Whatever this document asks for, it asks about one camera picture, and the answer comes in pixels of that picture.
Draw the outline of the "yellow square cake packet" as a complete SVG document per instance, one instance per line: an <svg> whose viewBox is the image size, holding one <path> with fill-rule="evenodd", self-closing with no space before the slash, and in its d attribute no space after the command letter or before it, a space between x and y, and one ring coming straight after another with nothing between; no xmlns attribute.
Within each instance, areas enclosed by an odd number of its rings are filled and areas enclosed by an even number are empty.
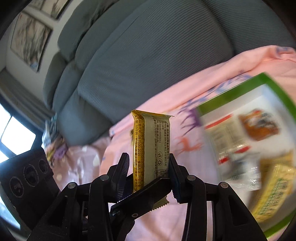
<svg viewBox="0 0 296 241"><path fill-rule="evenodd" d="M260 160L261 189L255 195L251 213L258 223L274 216L290 195L295 178L293 151Z"/></svg>

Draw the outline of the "red white snack packet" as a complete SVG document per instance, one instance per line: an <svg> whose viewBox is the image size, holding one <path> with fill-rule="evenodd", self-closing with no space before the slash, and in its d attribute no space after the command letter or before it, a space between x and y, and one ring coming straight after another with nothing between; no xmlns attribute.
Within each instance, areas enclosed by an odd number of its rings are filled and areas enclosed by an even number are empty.
<svg viewBox="0 0 296 241"><path fill-rule="evenodd" d="M253 152L241 126L232 114L204 126L217 159L222 181L237 189L261 188L260 154Z"/></svg>

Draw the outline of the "gold wafer bar packet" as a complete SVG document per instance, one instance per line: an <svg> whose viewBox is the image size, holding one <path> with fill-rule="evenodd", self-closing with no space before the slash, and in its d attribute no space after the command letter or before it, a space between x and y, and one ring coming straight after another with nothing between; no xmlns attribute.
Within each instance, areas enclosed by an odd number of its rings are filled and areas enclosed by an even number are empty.
<svg viewBox="0 0 296 241"><path fill-rule="evenodd" d="M156 178L167 178L170 115L133 110L133 192Z"/></svg>

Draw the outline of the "orange panda snack packet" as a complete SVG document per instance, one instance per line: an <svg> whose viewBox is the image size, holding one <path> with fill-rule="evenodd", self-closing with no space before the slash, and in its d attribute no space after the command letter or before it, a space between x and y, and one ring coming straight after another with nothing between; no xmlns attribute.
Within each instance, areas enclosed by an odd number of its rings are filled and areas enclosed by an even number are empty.
<svg viewBox="0 0 296 241"><path fill-rule="evenodd" d="M280 133L275 118L271 113L256 108L238 116L248 136L255 141L262 141Z"/></svg>

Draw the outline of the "mauve dotted blanket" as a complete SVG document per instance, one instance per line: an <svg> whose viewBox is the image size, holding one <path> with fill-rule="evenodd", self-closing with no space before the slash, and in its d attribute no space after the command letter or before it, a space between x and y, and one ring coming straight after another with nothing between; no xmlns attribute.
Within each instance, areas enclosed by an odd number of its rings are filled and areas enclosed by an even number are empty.
<svg viewBox="0 0 296 241"><path fill-rule="evenodd" d="M110 141L106 136L89 145L68 147L63 138L56 138L48 144L44 151L59 189L63 190L70 182L81 185L97 178Z"/></svg>

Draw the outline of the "pink printed blanket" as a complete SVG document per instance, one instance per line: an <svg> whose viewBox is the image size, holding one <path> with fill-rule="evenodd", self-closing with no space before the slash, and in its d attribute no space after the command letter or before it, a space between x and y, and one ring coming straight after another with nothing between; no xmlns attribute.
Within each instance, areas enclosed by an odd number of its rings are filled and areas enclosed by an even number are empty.
<svg viewBox="0 0 296 241"><path fill-rule="evenodd" d="M173 115L170 152L189 174L204 182L217 184L216 163L204 141L203 130L198 127L196 107L216 95L249 78L266 72L295 101L295 50L290 47L266 46L245 51L232 59L209 67L152 97L137 109L151 113ZM126 116L111 128L111 142L106 148L100 175L118 163L122 153L131 157L132 172L133 117ZM186 204L178 204L173 194L169 204L136 219L126 240L181 240Z"/></svg>

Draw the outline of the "green cardboard box tray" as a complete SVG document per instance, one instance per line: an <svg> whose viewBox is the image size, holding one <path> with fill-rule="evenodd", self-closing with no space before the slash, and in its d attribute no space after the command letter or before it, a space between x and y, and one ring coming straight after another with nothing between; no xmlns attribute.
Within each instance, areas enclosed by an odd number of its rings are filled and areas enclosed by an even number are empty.
<svg viewBox="0 0 296 241"><path fill-rule="evenodd" d="M262 141L251 139L238 116L260 108L271 113L280 133ZM197 107L204 125L232 114L237 118L252 151L263 158L273 158L293 151L295 166L295 104L289 96L265 73L261 73L233 87ZM295 218L295 180L290 195L274 216L259 223L268 240L278 240Z"/></svg>

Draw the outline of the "grey fabric sofa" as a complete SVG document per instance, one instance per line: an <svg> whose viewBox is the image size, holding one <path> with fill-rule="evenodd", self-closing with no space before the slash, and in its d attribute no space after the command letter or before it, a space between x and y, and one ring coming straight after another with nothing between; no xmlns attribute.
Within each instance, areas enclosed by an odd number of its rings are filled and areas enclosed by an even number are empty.
<svg viewBox="0 0 296 241"><path fill-rule="evenodd" d="M82 1L43 87L68 146L90 144L145 101L267 45L295 47L264 1Z"/></svg>

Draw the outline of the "framed ink landscape painting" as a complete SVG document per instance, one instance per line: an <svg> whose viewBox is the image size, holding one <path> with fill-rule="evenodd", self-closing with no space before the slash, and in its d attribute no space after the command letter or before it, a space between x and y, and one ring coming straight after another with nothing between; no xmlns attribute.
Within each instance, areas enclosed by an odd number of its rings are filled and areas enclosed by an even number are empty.
<svg viewBox="0 0 296 241"><path fill-rule="evenodd" d="M21 12L14 27L11 50L37 73L51 33L50 27Z"/></svg>

